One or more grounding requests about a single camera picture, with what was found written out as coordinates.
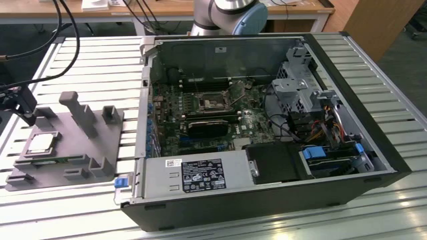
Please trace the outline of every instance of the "power supply label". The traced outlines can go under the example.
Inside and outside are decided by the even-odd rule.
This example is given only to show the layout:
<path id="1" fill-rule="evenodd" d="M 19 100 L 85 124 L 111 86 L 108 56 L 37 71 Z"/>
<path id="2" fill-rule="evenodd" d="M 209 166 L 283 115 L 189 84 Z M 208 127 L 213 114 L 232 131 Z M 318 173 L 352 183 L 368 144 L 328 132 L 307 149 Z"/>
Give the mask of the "power supply label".
<path id="1" fill-rule="evenodd" d="M 181 188 L 185 193 L 225 189 L 221 159 L 181 162 Z"/>

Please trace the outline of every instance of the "floor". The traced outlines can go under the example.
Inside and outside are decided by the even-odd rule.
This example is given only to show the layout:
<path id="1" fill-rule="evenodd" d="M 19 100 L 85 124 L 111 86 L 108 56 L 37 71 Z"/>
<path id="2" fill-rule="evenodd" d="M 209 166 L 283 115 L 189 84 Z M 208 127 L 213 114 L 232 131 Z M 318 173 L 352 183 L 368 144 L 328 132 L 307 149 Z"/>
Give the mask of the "floor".
<path id="1" fill-rule="evenodd" d="M 192 23 L 183 21 L 168 22 L 161 27 L 164 34 L 171 32 L 184 34 L 191 30 Z M 56 28 L 55 24 L 45 24 L 44 32 L 40 24 L 25 25 L 0 25 L 0 53 L 17 54 L 40 46 L 51 37 L 51 32 Z M 136 34 L 133 24 L 124 22 L 116 23 L 91 23 L 95 35 L 105 36 L 133 36 Z M 79 24 L 80 35 L 89 37 L 84 24 Z M 69 28 L 60 33 L 64 37 L 73 37 L 73 29 Z M 44 56 L 44 51 L 39 54 L 5 63 L 9 74 L 16 81 L 32 78 L 39 63 Z M 386 55 L 378 65 L 395 82 L 403 93 L 414 102 L 419 110 L 427 115 L 427 34 L 419 36 L 416 40 L 411 39 L 408 32 L 400 33 L 394 45 L 388 49 Z M 0 123 L 0 132 L 4 129 L 8 113 L 0 112 L 3 122 Z"/>

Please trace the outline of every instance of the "desk leg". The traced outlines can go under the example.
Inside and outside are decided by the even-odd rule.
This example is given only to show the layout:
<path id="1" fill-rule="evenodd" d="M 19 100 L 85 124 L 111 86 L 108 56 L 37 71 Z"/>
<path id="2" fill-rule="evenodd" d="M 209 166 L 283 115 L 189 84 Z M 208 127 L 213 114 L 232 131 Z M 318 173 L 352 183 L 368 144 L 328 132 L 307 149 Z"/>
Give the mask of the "desk leg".
<path id="1" fill-rule="evenodd" d="M 330 17 L 330 13 L 318 15 L 318 18 L 315 19 L 312 27 L 311 27 L 312 33 L 320 33 L 323 31 L 323 28 L 327 24 L 328 17 Z"/>
<path id="2" fill-rule="evenodd" d="M 136 36 L 145 36 L 144 26 L 140 24 L 140 22 L 137 21 L 137 19 L 135 17 L 132 17 L 132 22 L 133 22 L 133 26 L 135 26 L 135 30 L 136 30 Z"/>

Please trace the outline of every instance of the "slotted aluminum table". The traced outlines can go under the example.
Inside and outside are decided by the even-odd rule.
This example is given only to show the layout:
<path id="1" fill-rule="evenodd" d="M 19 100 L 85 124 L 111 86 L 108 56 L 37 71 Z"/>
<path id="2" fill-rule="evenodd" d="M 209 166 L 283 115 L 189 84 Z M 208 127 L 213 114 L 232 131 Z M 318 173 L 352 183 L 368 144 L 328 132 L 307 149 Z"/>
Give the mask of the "slotted aluminum table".
<path id="1" fill-rule="evenodd" d="M 414 173 L 348 204 L 164 232 L 144 232 L 113 202 L 113 182 L 27 191 L 4 189 L 31 129 L 13 116 L 0 137 L 1 239 L 426 239 L 427 121 L 354 40 L 314 35 Z M 141 84 L 140 37 L 88 37 L 73 68 L 59 79 L 32 85 L 39 106 L 67 111 L 61 91 L 77 91 L 92 110 L 124 109 L 117 173 L 133 171 Z M 53 44 L 35 78 L 59 73 L 73 57 L 76 40 Z"/>

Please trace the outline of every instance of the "black cable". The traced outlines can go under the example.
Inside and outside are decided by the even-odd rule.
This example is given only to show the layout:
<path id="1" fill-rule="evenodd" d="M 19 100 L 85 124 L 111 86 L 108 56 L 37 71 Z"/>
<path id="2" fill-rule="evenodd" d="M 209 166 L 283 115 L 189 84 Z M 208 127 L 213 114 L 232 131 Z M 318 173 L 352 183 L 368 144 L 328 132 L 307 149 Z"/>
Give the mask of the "black cable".
<path id="1" fill-rule="evenodd" d="M 149 24 L 149 27 L 151 27 L 151 29 L 152 29 L 152 31 L 153 31 L 153 34 L 157 35 L 157 33 L 156 33 L 156 28 L 153 27 L 152 21 L 151 21 L 149 18 L 148 18 L 147 12 L 145 12 L 145 10 L 144 10 L 144 8 L 143 8 L 143 6 L 141 6 L 140 1 L 139 1 L 139 0 L 135 0 L 135 1 L 136 1 L 136 4 L 139 5 L 139 8 L 140 8 L 140 10 L 141 10 L 141 13 L 143 13 L 144 16 L 145 16 L 145 19 L 147 19 L 147 22 L 148 22 L 148 24 Z"/>
<path id="2" fill-rule="evenodd" d="M 55 31 L 55 34 L 53 36 L 51 37 L 51 39 L 40 46 L 37 47 L 36 49 L 28 51 L 28 52 L 23 52 L 20 54 L 15 54 L 15 55 L 7 55 L 5 56 L 5 59 L 7 60 L 13 60 L 13 59 L 20 59 L 20 58 L 24 58 L 24 57 L 28 57 L 39 52 L 41 52 L 55 41 L 55 39 L 57 38 L 59 34 L 60 34 L 60 29 L 61 29 L 61 26 L 63 26 L 63 16 L 61 16 L 61 10 L 60 10 L 60 6 L 59 6 L 59 3 L 57 3 L 57 0 L 52 0 L 53 1 L 53 4 L 55 4 L 55 8 L 56 8 L 56 16 L 57 16 L 57 26 L 56 26 L 56 31 Z"/>
<path id="3" fill-rule="evenodd" d="M 285 20 L 284 20 L 284 28 L 283 28 L 283 32 L 285 33 L 287 27 L 288 27 L 288 20 L 289 20 L 289 11 L 288 11 L 288 4 L 283 0 L 280 0 L 280 2 L 284 3 L 284 8 L 285 8 Z"/>
<path id="4" fill-rule="evenodd" d="M 271 116 L 268 116 L 267 114 L 267 109 L 265 109 L 265 99 L 267 99 L 267 95 L 268 95 L 268 89 L 272 88 L 273 85 L 269 84 L 267 89 L 265 89 L 265 94 L 264 94 L 264 99 L 263 99 L 263 108 L 264 108 L 264 114 L 265 114 L 265 117 L 267 119 L 269 120 L 269 122 L 280 129 L 280 131 L 283 130 L 292 138 L 296 142 L 299 143 L 303 143 L 304 141 L 301 141 L 301 139 L 288 130 L 285 129 L 283 126 L 280 126 L 273 120 L 272 120 L 272 117 L 273 116 L 281 116 L 281 114 L 273 114 Z"/>
<path id="5" fill-rule="evenodd" d="M 160 22 L 157 21 L 156 15 L 153 14 L 153 11 L 152 11 L 152 9 L 149 8 L 145 0 L 141 0 L 141 2 L 144 3 L 144 5 L 145 5 L 145 7 L 147 7 L 147 9 L 148 9 L 148 11 L 149 11 L 149 13 L 151 13 L 151 16 L 152 16 L 152 18 L 153 18 L 153 21 L 157 23 L 157 25 L 160 25 Z"/>
<path id="6" fill-rule="evenodd" d="M 181 21 L 177 22 L 177 25 L 176 25 L 176 27 L 173 28 L 173 30 L 169 31 L 171 33 L 175 33 L 176 29 L 179 29 L 180 24 L 181 24 Z"/>
<path id="7" fill-rule="evenodd" d="M 61 77 L 68 72 L 68 70 L 72 68 L 72 66 L 75 65 L 75 62 L 77 60 L 79 53 L 80 53 L 80 34 L 79 34 L 77 24 L 76 24 L 72 12 L 71 12 L 64 0 L 59 0 L 59 2 L 60 2 L 61 6 L 65 9 L 65 12 L 67 12 L 67 14 L 69 16 L 71 24 L 72 24 L 72 27 L 73 27 L 73 33 L 75 33 L 75 38 L 76 38 L 76 47 L 75 47 L 73 58 L 72 58 L 72 60 L 71 60 L 71 62 L 68 64 L 68 66 L 65 67 L 65 69 L 59 74 L 56 74 L 53 76 L 47 76 L 44 78 L 39 78 L 39 79 L 27 80 L 27 81 L 21 81 L 21 82 L 16 82 L 16 83 L 8 84 L 5 86 L 1 86 L 0 90 L 5 90 L 5 89 L 13 88 L 13 87 L 19 87 L 19 86 L 24 86 L 24 85 L 28 85 L 28 84 L 35 84 L 35 83 L 39 83 L 39 82 L 43 82 L 43 81 L 47 81 L 47 80 L 56 79 L 56 78 Z"/>
<path id="8" fill-rule="evenodd" d="M 132 9 L 131 9 L 131 7 L 129 7 L 129 5 L 128 5 L 128 3 L 127 3 L 125 0 L 123 0 L 123 3 L 124 3 L 124 5 L 125 5 L 128 11 L 131 12 L 131 14 L 133 15 L 133 17 L 135 17 L 136 20 L 139 21 L 139 23 L 144 26 L 144 28 L 148 29 L 148 26 L 141 22 L 141 20 L 140 20 L 139 17 L 136 16 L 136 14 L 135 14 L 135 12 L 132 11 Z"/>

